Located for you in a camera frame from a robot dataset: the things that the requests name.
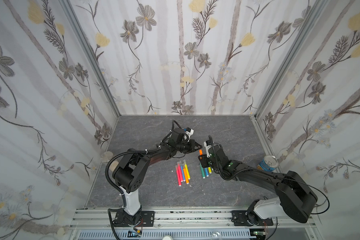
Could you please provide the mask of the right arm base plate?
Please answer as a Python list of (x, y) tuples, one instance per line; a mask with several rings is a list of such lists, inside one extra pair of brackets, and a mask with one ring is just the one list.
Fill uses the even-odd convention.
[(245, 226), (245, 227), (265, 227), (273, 226), (274, 222), (272, 219), (261, 219), (252, 211), (232, 211), (231, 221), (234, 226)]

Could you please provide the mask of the neon yellow highlighter pen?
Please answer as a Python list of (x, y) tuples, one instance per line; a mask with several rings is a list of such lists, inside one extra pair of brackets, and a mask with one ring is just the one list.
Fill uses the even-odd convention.
[(189, 174), (188, 165), (187, 165), (186, 160), (184, 160), (184, 168), (185, 168), (185, 175), (186, 175), (187, 179), (190, 180), (191, 177), (190, 177), (190, 174)]

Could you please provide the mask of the small blue marker pen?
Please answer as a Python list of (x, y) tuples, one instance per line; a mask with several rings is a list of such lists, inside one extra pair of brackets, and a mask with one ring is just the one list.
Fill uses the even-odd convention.
[(185, 173), (184, 173), (184, 169), (182, 166), (180, 166), (180, 174), (181, 174), (181, 177), (182, 177), (182, 182), (185, 182), (186, 179), (185, 179)]

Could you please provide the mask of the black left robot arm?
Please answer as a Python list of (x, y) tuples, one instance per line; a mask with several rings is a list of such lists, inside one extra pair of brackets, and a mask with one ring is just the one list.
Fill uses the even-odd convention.
[(186, 155), (200, 150), (202, 145), (191, 138), (193, 133), (191, 128), (174, 128), (155, 149), (138, 151), (131, 148), (109, 160), (105, 170), (106, 180), (119, 191), (123, 200), (123, 207), (116, 211), (112, 223), (117, 226), (131, 226), (142, 221), (138, 189), (144, 181), (148, 167), (172, 159), (177, 153)]

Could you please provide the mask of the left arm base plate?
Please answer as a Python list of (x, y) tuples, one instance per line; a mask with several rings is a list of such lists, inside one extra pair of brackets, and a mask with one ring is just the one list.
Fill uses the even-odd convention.
[(138, 211), (134, 216), (127, 214), (124, 210), (116, 212), (112, 217), (114, 227), (153, 227), (155, 220), (154, 211)]

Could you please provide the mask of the teal marker pen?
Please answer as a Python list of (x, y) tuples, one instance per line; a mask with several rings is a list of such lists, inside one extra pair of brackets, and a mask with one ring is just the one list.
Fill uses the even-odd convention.
[(201, 173), (202, 173), (202, 178), (205, 179), (206, 175), (205, 175), (204, 168), (202, 166), (200, 166), (200, 169), (201, 169)]

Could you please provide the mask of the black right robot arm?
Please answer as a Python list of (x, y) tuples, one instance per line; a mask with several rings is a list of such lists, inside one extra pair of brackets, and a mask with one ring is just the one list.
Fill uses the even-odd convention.
[(299, 174), (272, 173), (230, 160), (220, 145), (204, 143), (206, 152), (199, 156), (202, 167), (210, 167), (225, 181), (247, 182), (276, 194), (268, 200), (254, 200), (239, 222), (257, 226), (270, 218), (286, 218), (305, 224), (315, 207), (318, 197)]

